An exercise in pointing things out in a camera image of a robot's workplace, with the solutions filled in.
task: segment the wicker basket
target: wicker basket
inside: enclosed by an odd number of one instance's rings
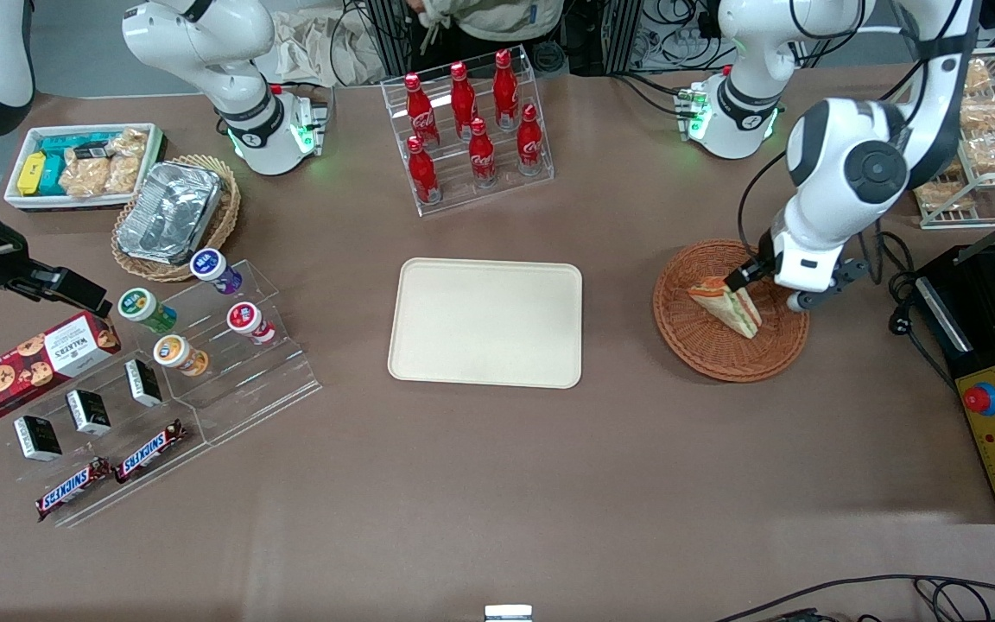
[[[205,240],[204,247],[221,248],[226,238],[229,237],[229,233],[232,233],[232,230],[237,227],[237,215],[240,213],[240,188],[237,186],[236,177],[233,177],[232,169],[220,159],[210,156],[179,156],[171,159],[171,162],[201,166],[217,173],[221,176],[221,180],[225,181],[225,191],[221,194],[221,202],[213,212],[209,227],[206,228],[206,235],[202,236],[202,239]],[[122,249],[117,248],[117,229],[121,227],[122,223],[125,223],[136,202],[137,197],[134,194],[130,202],[127,202],[125,208],[122,209],[121,215],[118,215],[117,223],[114,225],[114,235],[111,236],[110,244],[111,248],[114,249],[114,259],[117,260],[117,264],[125,268],[125,271],[131,275],[143,276],[150,281],[171,283],[189,279],[189,264],[168,265],[158,263],[158,261],[137,259],[125,255]]]
[[[801,355],[808,314],[786,306],[789,290],[770,280],[752,283],[747,294],[763,325],[754,339],[731,330],[687,294],[706,276],[726,276],[747,260],[738,240],[706,240],[676,253],[655,284],[652,306],[659,332],[671,350],[696,371],[729,382],[773,377]]]

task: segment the black box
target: black box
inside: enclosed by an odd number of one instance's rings
[[[110,415],[98,393],[89,390],[72,390],[67,393],[67,407],[72,412],[75,429],[84,434],[102,436],[110,432]]]
[[[125,363],[125,377],[130,381],[130,393],[136,401],[149,407],[162,404],[163,394],[159,390],[159,381],[155,379],[155,371],[151,371],[151,367],[132,359]]]
[[[15,432],[17,432],[17,444],[21,445],[21,455],[29,460],[47,463],[63,454],[60,451],[60,442],[56,441],[55,430],[52,430],[52,422],[49,420],[42,420],[33,415],[17,417]]]

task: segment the clear plastic shelf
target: clear plastic shelf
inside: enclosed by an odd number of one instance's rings
[[[117,324],[122,336],[121,352],[84,377],[56,387],[0,421],[0,445],[5,446],[0,452],[9,456],[8,469],[15,477],[20,503],[33,508],[40,496],[78,473],[95,456],[106,458],[116,467],[178,418],[187,436],[139,475],[126,484],[118,484],[108,476],[48,516],[48,521],[58,527],[82,523],[185,464],[189,457],[232,440],[320,389],[305,352],[289,338],[282,322],[276,307],[279,290],[248,261],[234,268],[244,276],[236,295],[221,295],[211,284],[198,282],[165,301],[178,314],[173,332],[210,355],[209,369],[200,377],[185,377],[155,363],[151,349],[161,335],[122,321]],[[256,303],[274,323],[276,337],[271,343],[256,346],[246,336],[229,330],[225,314],[238,300]],[[139,359],[155,371],[161,385],[161,405],[143,406],[131,397],[124,367],[131,359]],[[110,414],[110,432],[103,436],[76,432],[66,400],[67,393],[75,389],[90,390],[103,398]],[[61,457],[48,463],[22,457],[13,429],[13,421],[22,415],[52,422],[63,450]],[[32,512],[36,519],[35,508]]]
[[[383,88],[383,101],[387,113],[390,114],[390,125],[394,129],[398,144],[398,155],[402,165],[406,167],[406,178],[414,196],[414,204],[420,216],[459,207],[474,200],[500,194],[506,190],[540,184],[553,180],[555,166],[552,162],[552,150],[548,144],[548,126],[544,123],[544,107],[540,101],[540,90],[536,87],[536,72],[523,47],[510,48],[513,59],[513,72],[517,76],[517,96],[521,106],[536,104],[536,116],[542,131],[541,153],[544,166],[540,174],[526,177],[517,169],[520,158],[517,156],[517,130],[502,131],[495,122],[495,105],[493,96],[493,75],[497,71],[494,55],[486,54],[465,59],[467,79],[474,86],[475,103],[478,106],[478,116],[484,118],[490,131],[490,141],[494,144],[494,162],[497,165],[497,182],[489,188],[478,188],[474,184],[471,173],[470,155],[467,154],[467,144],[459,140],[455,134],[455,117],[451,111],[451,74],[449,66],[430,68],[419,72],[425,93],[432,102],[432,111],[437,119],[437,129],[440,132],[440,146],[428,149],[428,154],[435,164],[435,174],[440,183],[443,198],[435,205],[426,205],[417,198],[417,189],[409,176],[409,150],[406,141],[414,134],[409,114],[406,112],[406,86],[403,78],[387,79],[380,83]]]

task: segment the red bottle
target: red bottle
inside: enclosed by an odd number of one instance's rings
[[[418,136],[411,136],[406,141],[409,149],[409,176],[414,178],[417,188],[417,198],[426,205],[437,204],[443,198],[440,184],[435,179],[435,165],[432,157],[425,153],[425,142]]]
[[[426,147],[440,146],[440,132],[435,128],[435,114],[432,102],[421,89],[421,79],[415,73],[406,74],[406,112],[414,124],[414,134],[419,136]]]
[[[536,177],[544,168],[544,158],[540,153],[542,142],[544,133],[540,130],[540,122],[536,121],[536,106],[524,104],[521,129],[517,130],[517,154],[521,156],[517,168],[521,169],[521,175]]]
[[[470,142],[471,119],[478,117],[478,102],[474,101],[474,87],[466,79],[462,60],[451,63],[451,111],[455,115],[455,134],[460,141]]]
[[[517,76],[513,74],[513,58],[509,50],[498,50],[494,55],[497,73],[494,74],[494,105],[497,107],[497,126],[513,131],[517,126]]]
[[[489,188],[498,180],[498,170],[494,166],[494,144],[486,135],[486,121],[475,117],[471,122],[471,145],[467,147],[471,154],[471,173],[474,173],[474,184],[480,188]]]

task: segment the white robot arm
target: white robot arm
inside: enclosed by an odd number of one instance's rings
[[[903,4],[920,32],[909,103],[829,98],[798,119],[786,146],[797,193],[757,256],[727,278],[733,290],[763,276],[794,290],[828,290],[846,241],[952,161],[979,0]]]
[[[251,62],[274,43],[271,15],[259,0],[153,0],[125,12],[122,35],[142,63],[213,102],[252,170],[287,173],[313,154],[308,99],[275,95]]]
[[[873,7],[874,0],[722,0],[718,24],[735,43],[736,60],[727,75],[694,84],[706,95],[707,113],[690,138],[727,159],[757,152],[796,68],[789,43],[845,35]]]

